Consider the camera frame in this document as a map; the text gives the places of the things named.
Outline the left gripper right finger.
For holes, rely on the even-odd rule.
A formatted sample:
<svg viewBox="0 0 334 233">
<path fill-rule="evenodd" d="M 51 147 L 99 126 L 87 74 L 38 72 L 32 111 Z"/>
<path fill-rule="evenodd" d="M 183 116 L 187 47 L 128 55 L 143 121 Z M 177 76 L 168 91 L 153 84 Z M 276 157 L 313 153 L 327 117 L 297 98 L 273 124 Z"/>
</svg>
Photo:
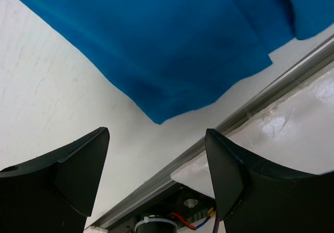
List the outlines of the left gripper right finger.
<svg viewBox="0 0 334 233">
<path fill-rule="evenodd" d="M 205 136 L 219 218 L 226 232 L 333 232 L 333 173 L 294 170 Z"/>
</svg>

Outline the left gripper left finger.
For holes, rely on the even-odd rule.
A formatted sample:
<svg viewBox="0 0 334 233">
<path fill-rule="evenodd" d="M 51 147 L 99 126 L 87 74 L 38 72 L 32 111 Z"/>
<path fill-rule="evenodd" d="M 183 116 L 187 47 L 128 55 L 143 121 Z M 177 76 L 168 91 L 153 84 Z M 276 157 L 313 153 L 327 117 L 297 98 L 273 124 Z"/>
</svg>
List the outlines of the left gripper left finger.
<svg viewBox="0 0 334 233">
<path fill-rule="evenodd" d="M 1 170 L 1 232 L 83 232 L 110 141 L 100 127 L 42 156 Z"/>
</svg>

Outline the blue t shirt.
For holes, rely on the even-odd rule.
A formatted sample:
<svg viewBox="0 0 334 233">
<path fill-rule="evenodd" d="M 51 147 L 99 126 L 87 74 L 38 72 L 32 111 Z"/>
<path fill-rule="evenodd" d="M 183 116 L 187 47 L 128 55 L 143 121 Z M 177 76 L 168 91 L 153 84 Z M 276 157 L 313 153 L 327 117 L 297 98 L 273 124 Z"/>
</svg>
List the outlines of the blue t shirt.
<svg viewBox="0 0 334 233">
<path fill-rule="evenodd" d="M 214 103 L 292 39 L 333 24 L 333 0 L 20 0 L 154 122 Z"/>
</svg>

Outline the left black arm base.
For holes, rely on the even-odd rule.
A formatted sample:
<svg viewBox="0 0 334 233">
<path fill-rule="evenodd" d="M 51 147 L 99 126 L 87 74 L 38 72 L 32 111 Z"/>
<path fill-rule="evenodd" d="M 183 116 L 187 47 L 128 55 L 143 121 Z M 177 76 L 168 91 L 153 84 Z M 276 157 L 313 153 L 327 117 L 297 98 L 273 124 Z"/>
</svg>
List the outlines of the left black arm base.
<svg viewBox="0 0 334 233">
<path fill-rule="evenodd" d="M 184 223 L 174 213 L 180 215 L 187 222 L 195 224 L 204 219 L 209 209 L 215 208 L 213 198 L 199 193 L 182 184 L 174 184 L 161 194 L 156 195 L 143 205 L 131 210 L 113 223 L 107 223 L 109 232 L 134 232 L 135 224 L 144 216 L 160 216 L 176 222 L 180 229 Z"/>
</svg>

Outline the aluminium frame rail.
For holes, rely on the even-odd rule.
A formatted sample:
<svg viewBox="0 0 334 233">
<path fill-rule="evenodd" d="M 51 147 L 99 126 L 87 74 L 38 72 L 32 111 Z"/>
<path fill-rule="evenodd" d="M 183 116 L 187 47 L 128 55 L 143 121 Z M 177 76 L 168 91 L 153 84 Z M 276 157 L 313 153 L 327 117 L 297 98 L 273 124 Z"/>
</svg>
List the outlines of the aluminium frame rail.
<svg viewBox="0 0 334 233">
<path fill-rule="evenodd" d="M 92 224 L 98 232 L 286 232 L 333 210 L 333 38 Z"/>
</svg>

